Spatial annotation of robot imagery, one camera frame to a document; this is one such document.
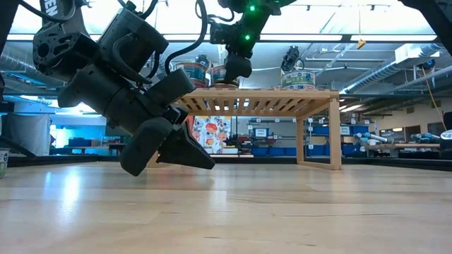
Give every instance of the shelving unit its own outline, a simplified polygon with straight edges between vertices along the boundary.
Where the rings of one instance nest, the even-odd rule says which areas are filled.
[[[298,164],[341,169],[339,92],[334,90],[197,89],[176,103],[192,116],[292,116],[297,120]],[[328,109],[330,164],[304,161],[303,120]]]

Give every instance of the colorful poster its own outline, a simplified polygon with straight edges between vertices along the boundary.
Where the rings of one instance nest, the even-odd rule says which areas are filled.
[[[192,136],[213,154],[221,154],[231,133],[231,116],[195,116]]]

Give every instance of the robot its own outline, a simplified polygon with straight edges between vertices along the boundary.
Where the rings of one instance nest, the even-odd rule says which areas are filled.
[[[225,44],[228,51],[225,82],[239,76],[248,78],[252,49],[268,18],[281,15],[280,9],[294,1],[218,0],[232,15],[243,13],[239,21],[227,25],[216,23],[214,18],[227,19],[208,15],[204,1],[196,0],[202,20],[200,37],[191,46],[167,57],[167,76],[156,84],[150,79],[157,72],[157,64],[146,77],[139,71],[152,55],[154,63],[158,63],[168,46],[166,39],[145,22],[157,0],[152,0],[143,13],[132,2],[118,0],[123,8],[97,42],[89,37],[83,24],[81,8],[88,5],[87,0],[40,0],[41,11],[24,0],[0,1],[0,52],[20,4],[43,19],[42,29],[33,40],[33,61],[37,70],[67,82],[59,93],[59,106],[74,107],[84,102],[105,116],[110,127],[121,126],[133,134],[120,157],[123,169],[139,175],[156,152],[160,155],[157,162],[212,169],[215,162],[191,137],[184,123],[187,112],[172,106],[195,90],[195,86],[182,69],[171,72],[170,61],[197,48],[210,23],[210,43]],[[452,50],[448,36],[451,24],[446,15],[435,12],[438,4],[432,0],[401,1],[413,8],[424,8],[426,19],[435,24],[433,29],[446,48]],[[143,84],[152,86],[146,90]],[[3,86],[0,77],[0,92]]]

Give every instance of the wooden floor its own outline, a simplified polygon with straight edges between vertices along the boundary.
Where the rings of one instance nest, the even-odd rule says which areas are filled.
[[[452,173],[373,166],[12,168],[0,253],[451,253]]]

